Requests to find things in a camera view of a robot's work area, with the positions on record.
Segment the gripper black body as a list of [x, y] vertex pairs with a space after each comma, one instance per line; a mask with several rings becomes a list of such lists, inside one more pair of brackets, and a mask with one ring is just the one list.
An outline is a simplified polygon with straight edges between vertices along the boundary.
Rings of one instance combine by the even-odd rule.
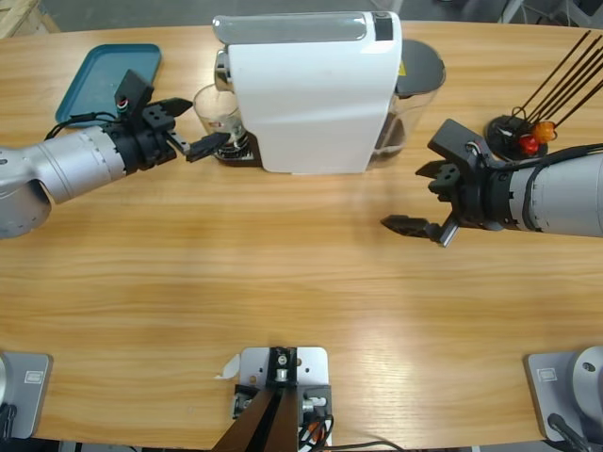
[[175, 120], [164, 125], [143, 124], [140, 127], [130, 122], [110, 123], [108, 136], [122, 158], [125, 172], [149, 170], [175, 159], [176, 150], [168, 140], [175, 125]]
[[448, 217], [453, 216], [460, 228], [487, 231], [510, 229], [512, 167], [501, 162], [452, 164], [460, 172], [456, 183], [440, 183], [433, 179], [429, 183], [430, 192], [440, 202], [450, 204]]

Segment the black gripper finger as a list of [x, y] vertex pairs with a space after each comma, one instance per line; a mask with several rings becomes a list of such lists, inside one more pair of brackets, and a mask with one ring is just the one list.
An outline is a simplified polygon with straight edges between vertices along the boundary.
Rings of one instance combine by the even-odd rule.
[[176, 118], [192, 106], [190, 100], [172, 97], [146, 105], [142, 110], [142, 118], [154, 131], [170, 131], [175, 128]]
[[215, 154], [228, 143], [230, 137], [230, 133], [216, 132], [191, 143], [186, 151], [187, 162], [193, 163]]
[[449, 245], [460, 230], [460, 225], [453, 216], [449, 216], [443, 224], [438, 224], [425, 218], [390, 215], [383, 218], [381, 224], [396, 234], [429, 239], [443, 248]]
[[460, 172], [456, 165], [445, 161], [431, 161], [416, 171], [416, 175], [439, 181], [440, 183], [456, 183]]

